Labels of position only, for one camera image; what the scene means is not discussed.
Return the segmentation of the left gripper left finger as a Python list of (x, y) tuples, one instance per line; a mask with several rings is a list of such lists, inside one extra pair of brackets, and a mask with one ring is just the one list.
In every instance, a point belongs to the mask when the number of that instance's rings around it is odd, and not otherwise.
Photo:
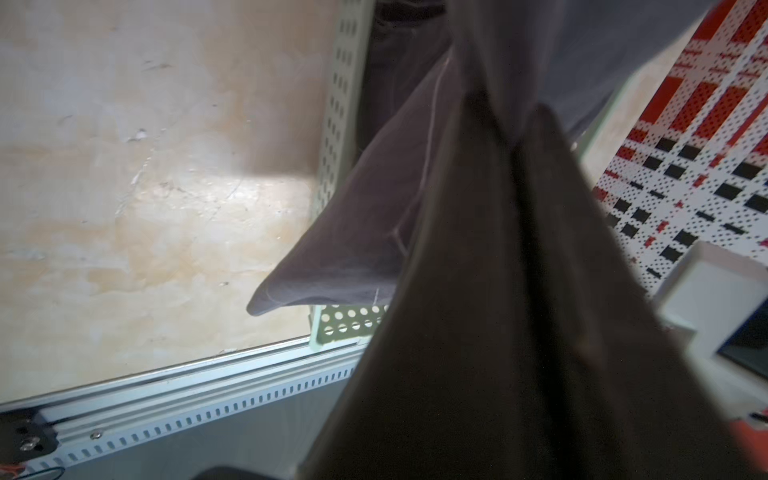
[(511, 152), (486, 98), (444, 134), (396, 294), (300, 479), (534, 479)]

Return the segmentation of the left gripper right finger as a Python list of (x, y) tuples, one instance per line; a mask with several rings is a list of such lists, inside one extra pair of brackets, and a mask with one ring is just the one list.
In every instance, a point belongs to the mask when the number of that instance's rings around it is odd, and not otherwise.
[(554, 114), (515, 147), (540, 419), (530, 479), (756, 479), (635, 281)]

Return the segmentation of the mint green plastic basket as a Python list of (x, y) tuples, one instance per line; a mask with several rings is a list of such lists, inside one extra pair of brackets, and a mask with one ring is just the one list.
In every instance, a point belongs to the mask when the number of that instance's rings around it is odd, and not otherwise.
[(346, 1), (313, 223), (248, 311), (307, 305), (314, 349), (367, 336), (395, 291), (445, 118), (461, 93), (438, 1)]

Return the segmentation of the dark grey checked pillowcase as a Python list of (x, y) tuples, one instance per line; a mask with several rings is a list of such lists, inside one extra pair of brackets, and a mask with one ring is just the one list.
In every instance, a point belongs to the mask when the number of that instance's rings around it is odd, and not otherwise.
[(580, 138), (631, 74), (708, 1), (381, 1), (358, 110), (357, 164), (247, 305), (387, 303), (448, 117), (488, 95), (508, 137), (538, 104)]

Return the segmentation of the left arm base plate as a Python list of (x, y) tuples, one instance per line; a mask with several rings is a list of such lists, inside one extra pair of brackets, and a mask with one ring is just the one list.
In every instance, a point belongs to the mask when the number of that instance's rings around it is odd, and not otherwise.
[(15, 479), (34, 459), (55, 452), (57, 433), (39, 410), (1, 413), (1, 478)]

